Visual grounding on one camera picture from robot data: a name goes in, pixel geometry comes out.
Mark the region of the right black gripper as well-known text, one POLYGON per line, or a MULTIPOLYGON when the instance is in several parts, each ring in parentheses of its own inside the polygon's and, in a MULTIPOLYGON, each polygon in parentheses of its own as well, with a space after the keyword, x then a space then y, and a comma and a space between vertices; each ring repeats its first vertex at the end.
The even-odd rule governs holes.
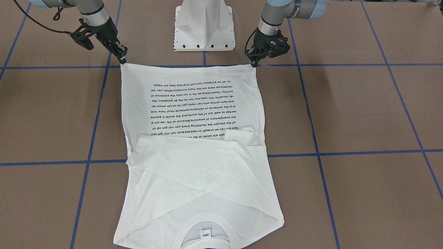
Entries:
POLYGON ((122 44, 117 39, 117 28, 111 17, 100 26, 93 26, 93 23, 88 22, 90 27, 90 33, 94 33, 94 36, 98 41, 101 42, 105 47, 108 47, 109 52, 114 55, 120 64, 126 63, 126 55, 128 48, 122 44))

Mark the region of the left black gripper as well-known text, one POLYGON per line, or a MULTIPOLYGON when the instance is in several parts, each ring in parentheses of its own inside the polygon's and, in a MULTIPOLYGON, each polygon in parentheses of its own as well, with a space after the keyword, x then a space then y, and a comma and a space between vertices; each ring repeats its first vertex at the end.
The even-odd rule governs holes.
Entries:
POLYGON ((248 49, 248 44, 245 44, 245 55, 251 61, 253 68, 257 67, 259 61, 267 56, 265 36, 266 34, 256 28, 252 46, 248 49))

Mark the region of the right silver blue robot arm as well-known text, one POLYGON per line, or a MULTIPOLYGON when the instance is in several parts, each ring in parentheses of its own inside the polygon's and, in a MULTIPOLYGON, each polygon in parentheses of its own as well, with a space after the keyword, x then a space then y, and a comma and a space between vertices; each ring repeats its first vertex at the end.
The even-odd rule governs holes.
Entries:
POLYGON ((42 8, 59 8, 60 10, 76 7, 82 15, 80 26, 74 32, 63 31, 71 36, 81 47, 92 50, 94 45, 91 36, 112 54, 120 64, 126 63, 128 48, 117 38, 117 27, 101 0, 31 0, 31 4, 42 8))

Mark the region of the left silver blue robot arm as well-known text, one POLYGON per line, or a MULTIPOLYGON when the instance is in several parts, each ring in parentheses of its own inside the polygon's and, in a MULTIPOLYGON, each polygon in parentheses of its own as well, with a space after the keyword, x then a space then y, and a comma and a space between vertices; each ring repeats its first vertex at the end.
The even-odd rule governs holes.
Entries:
POLYGON ((275 58, 289 51, 288 38, 280 29, 285 19, 319 19, 326 8, 326 0, 268 0, 257 28, 250 35, 254 38, 252 47, 248 49, 245 45, 251 66, 256 67, 266 57, 275 58))

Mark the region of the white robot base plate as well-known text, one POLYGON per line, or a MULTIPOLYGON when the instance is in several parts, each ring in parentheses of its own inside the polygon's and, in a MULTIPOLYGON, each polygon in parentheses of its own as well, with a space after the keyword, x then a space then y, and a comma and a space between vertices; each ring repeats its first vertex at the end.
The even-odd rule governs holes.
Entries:
POLYGON ((177 52, 235 49, 232 8, 223 0, 184 0, 175 9, 174 25, 177 52))

